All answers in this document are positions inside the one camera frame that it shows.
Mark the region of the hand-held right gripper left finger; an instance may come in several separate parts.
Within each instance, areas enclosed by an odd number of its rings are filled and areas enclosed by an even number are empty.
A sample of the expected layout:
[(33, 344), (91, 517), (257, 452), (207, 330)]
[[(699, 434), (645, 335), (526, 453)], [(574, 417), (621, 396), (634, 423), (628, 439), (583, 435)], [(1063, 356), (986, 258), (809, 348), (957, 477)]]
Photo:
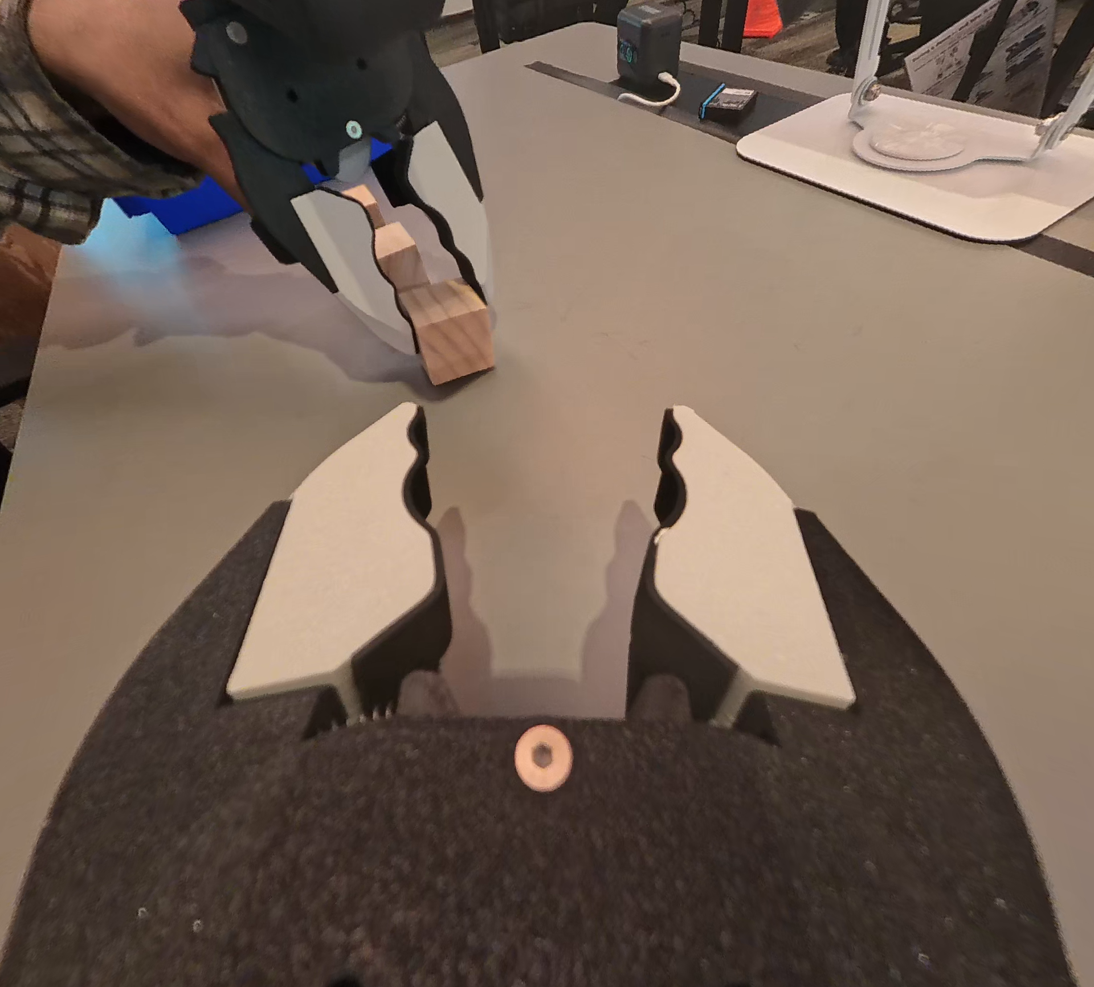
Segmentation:
[(344, 706), (397, 706), (452, 640), (426, 413), (401, 403), (292, 494), (226, 678), (234, 702), (331, 689)]

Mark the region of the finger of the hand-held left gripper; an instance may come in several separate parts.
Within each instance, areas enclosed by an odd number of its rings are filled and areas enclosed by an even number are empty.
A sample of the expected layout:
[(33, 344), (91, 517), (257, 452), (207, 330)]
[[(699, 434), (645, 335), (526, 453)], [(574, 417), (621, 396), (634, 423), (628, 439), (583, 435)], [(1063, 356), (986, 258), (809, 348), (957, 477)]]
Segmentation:
[(459, 277), (493, 307), (493, 257), (482, 198), (439, 121), (395, 146), (395, 206), (429, 220)]
[(365, 207), (324, 187), (296, 196), (291, 205), (331, 276), (336, 297), (392, 349), (417, 355), (414, 327), (398, 306), (395, 288), (379, 269), (375, 229)]

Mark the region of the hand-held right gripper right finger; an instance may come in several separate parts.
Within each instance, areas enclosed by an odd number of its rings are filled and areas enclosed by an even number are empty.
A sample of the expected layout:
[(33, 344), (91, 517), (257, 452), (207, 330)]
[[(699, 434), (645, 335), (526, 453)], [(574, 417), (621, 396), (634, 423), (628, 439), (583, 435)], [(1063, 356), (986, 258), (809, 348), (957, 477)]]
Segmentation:
[(740, 724), (759, 695), (856, 706), (799, 512), (763, 466), (687, 406), (663, 415), (656, 526), (636, 588), (628, 709), (679, 682), (691, 719)]

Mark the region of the blue plastic bin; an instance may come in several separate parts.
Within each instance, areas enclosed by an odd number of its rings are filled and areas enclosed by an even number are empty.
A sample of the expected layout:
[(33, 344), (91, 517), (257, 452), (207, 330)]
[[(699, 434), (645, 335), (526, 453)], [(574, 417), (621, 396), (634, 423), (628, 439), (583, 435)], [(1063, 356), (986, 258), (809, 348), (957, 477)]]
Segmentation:
[(220, 223), (233, 216), (245, 213), (245, 208), (231, 197), (216, 179), (205, 177), (200, 185), (170, 198), (152, 199), (146, 196), (124, 196), (103, 201), (117, 206), (129, 219), (151, 216), (174, 237)]

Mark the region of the person's left hand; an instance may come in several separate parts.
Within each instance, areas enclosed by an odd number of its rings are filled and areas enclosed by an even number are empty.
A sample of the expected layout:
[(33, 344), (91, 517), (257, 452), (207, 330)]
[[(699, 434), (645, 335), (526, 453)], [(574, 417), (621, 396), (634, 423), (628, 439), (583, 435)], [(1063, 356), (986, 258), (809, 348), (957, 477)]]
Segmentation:
[(216, 82), (193, 69), (184, 1), (31, 0), (30, 40), (46, 73), (248, 208), (211, 124), (226, 105)]

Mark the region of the black charger box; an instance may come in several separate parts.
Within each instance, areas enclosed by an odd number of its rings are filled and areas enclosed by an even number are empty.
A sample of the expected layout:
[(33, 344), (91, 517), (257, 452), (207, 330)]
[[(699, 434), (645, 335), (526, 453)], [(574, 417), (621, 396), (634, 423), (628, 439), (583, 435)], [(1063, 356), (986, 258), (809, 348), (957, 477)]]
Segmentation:
[(663, 97), (677, 78), (683, 10), (651, 2), (628, 5), (617, 16), (616, 63), (621, 86), (645, 97)]

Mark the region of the small black battery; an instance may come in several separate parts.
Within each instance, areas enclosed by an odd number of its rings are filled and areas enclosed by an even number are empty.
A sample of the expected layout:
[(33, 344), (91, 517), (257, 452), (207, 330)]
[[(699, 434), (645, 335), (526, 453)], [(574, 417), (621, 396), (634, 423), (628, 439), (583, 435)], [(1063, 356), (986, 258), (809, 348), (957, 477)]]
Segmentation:
[(747, 118), (755, 109), (759, 93), (753, 88), (720, 85), (699, 105), (700, 121), (735, 124)]

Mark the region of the wooden pillar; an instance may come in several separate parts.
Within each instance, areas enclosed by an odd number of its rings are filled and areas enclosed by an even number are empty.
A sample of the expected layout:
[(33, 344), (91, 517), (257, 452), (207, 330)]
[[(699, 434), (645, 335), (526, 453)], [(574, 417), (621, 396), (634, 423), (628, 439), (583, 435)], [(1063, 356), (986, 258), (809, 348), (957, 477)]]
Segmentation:
[(25, 227), (1, 232), (1, 350), (38, 342), (62, 255), (62, 244)]

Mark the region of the white document stand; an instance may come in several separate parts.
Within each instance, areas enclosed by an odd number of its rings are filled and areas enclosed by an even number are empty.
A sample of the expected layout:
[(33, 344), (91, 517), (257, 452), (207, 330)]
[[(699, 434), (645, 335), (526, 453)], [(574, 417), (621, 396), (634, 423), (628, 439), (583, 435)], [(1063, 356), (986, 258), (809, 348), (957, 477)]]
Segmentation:
[(1092, 200), (1092, 152), (1071, 138), (1087, 73), (1049, 120), (1011, 120), (878, 82), (891, 0), (868, 0), (852, 91), (740, 137), (736, 154), (958, 239), (1024, 242)]

